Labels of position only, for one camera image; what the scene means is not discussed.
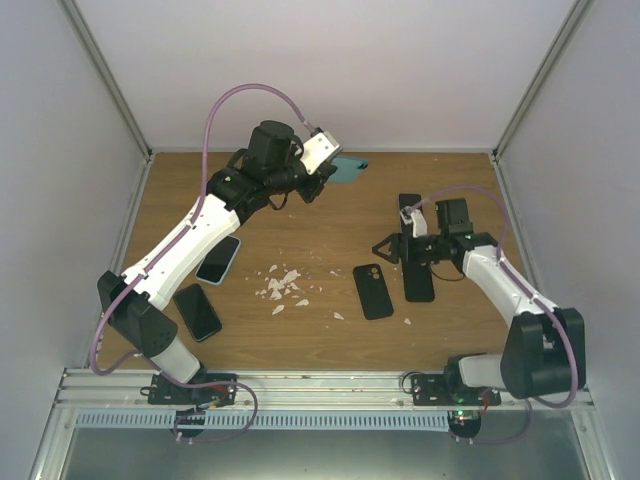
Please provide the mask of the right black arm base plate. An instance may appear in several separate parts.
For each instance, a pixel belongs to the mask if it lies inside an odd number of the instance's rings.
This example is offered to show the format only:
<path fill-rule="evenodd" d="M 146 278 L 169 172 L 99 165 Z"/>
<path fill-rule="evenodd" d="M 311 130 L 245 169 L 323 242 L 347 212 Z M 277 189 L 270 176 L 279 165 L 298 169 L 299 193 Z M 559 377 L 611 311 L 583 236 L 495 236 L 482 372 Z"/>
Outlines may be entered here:
<path fill-rule="evenodd" d="M 499 406 L 500 393 L 487 387 L 469 387 L 449 373 L 410 371 L 399 379 L 399 387 L 415 406 Z"/>

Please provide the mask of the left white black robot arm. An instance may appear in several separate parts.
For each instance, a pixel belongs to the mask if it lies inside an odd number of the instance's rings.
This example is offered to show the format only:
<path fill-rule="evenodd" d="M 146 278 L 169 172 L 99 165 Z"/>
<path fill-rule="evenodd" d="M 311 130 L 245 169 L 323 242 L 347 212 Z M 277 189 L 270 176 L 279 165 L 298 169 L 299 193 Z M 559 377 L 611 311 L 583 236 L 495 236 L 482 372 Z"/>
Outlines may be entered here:
<path fill-rule="evenodd" d="M 111 326 L 158 370 L 172 378 L 171 391 L 185 404 L 203 398 L 204 367 L 179 339 L 164 309 L 186 276 L 222 240 L 275 195 L 296 192 L 311 203 L 336 171 L 342 148 L 327 132 L 315 130 L 301 141 L 288 125 L 266 120 L 249 145 L 205 178 L 204 191 L 174 229 L 121 274 L 105 272 L 97 288 L 102 326 Z"/>

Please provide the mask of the black smartphone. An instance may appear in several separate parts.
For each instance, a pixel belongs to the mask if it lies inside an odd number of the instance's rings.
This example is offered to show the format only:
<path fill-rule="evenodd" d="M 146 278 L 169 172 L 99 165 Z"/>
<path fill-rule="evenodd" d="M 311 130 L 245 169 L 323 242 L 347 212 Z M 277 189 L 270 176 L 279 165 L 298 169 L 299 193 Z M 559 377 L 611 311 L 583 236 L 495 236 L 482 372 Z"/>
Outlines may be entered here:
<path fill-rule="evenodd" d="M 400 210 L 405 207 L 411 207 L 418 203 L 422 199 L 420 194 L 415 193 L 400 193 L 398 195 L 398 207 Z M 411 234 L 412 226 L 404 223 L 403 220 L 400 220 L 400 230 L 403 234 Z"/>

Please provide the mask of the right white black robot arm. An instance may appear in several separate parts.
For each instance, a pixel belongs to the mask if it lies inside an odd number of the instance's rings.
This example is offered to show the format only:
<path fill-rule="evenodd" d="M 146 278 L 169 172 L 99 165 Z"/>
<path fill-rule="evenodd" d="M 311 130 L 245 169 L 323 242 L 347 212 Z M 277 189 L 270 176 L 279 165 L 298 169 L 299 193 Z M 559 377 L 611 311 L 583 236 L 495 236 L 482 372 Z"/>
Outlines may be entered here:
<path fill-rule="evenodd" d="M 464 405 L 485 391 L 566 408 L 586 384 L 584 319 L 536 290 L 508 260 L 499 240 L 475 231 L 463 198 L 436 202 L 437 232 L 428 230 L 417 194 L 398 198 L 400 230 L 374 245 L 379 258 L 401 267 L 411 303 L 435 299 L 433 266 L 449 262 L 475 283 L 508 328 L 500 354 L 449 358 L 441 375 L 444 396 Z"/>

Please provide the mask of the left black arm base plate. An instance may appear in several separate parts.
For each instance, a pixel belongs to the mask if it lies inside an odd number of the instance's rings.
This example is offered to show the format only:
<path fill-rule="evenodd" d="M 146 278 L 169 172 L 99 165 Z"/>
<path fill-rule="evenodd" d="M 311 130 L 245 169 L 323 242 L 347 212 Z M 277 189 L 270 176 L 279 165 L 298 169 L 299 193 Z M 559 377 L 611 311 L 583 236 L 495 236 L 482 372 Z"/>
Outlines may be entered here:
<path fill-rule="evenodd" d="M 238 376 L 232 373 L 203 373 L 191 384 L 215 383 L 207 388 L 190 389 L 177 386 L 162 375 L 153 375 L 151 384 L 142 387 L 140 394 L 151 405 L 186 405 L 223 407 L 235 402 L 235 382 Z"/>

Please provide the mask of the black phone case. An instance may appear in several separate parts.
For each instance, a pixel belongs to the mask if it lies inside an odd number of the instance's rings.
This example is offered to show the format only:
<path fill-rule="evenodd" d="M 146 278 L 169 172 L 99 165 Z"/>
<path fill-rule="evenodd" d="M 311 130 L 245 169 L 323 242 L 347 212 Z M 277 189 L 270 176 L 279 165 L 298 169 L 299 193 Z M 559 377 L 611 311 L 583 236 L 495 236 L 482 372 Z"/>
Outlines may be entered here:
<path fill-rule="evenodd" d="M 365 264 L 353 269 L 353 278 L 366 320 L 391 317 L 394 308 L 379 264 Z"/>
<path fill-rule="evenodd" d="M 435 300 L 432 273 L 427 265 L 403 262 L 402 275 L 407 302 L 430 303 Z"/>

